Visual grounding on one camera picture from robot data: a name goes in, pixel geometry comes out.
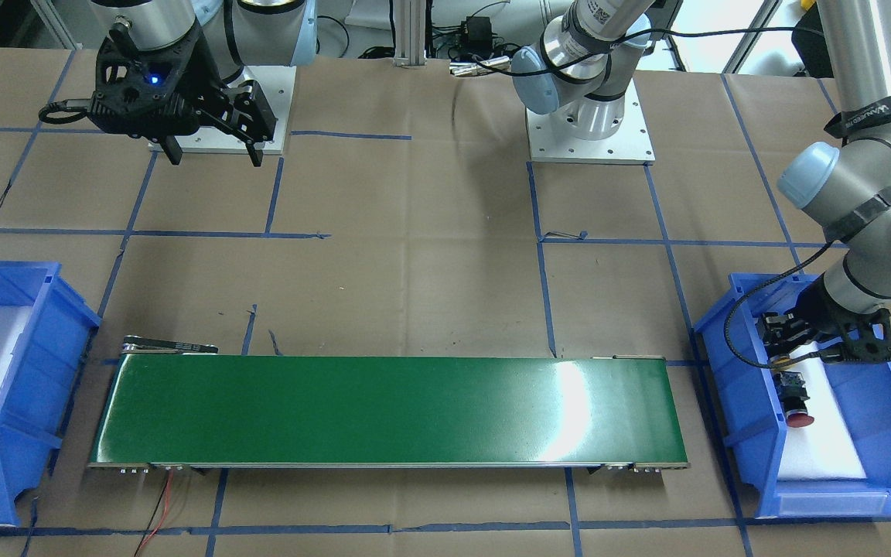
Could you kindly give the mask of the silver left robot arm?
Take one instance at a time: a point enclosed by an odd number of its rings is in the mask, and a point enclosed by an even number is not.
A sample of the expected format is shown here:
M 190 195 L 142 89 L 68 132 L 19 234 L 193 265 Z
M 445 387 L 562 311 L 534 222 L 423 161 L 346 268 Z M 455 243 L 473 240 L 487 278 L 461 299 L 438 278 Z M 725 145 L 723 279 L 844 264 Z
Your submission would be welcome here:
M 517 50 L 510 77 L 524 106 L 548 115 L 579 100 L 616 102 L 654 29 L 647 1 L 575 1 L 537 43 Z M 839 147 L 814 142 L 778 181 L 781 193 L 823 229 L 826 246 L 848 254 L 775 321 L 775 343 L 760 369 L 796 364 L 804 354 L 834 362 L 889 362 L 891 336 L 891 1 L 820 1 L 821 31 L 837 78 L 841 110 L 826 124 Z

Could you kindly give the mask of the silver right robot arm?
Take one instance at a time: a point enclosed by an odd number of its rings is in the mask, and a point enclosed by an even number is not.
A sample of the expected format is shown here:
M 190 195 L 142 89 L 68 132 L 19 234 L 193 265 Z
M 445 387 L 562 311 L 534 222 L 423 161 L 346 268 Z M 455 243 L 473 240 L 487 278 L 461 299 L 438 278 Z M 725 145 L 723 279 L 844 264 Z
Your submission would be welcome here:
M 108 134 L 144 138 L 173 165 L 180 139 L 213 128 L 252 165 L 275 140 L 277 109 L 255 67 L 307 66 L 317 54 L 312 1 L 92 1 L 108 35 L 86 116 Z

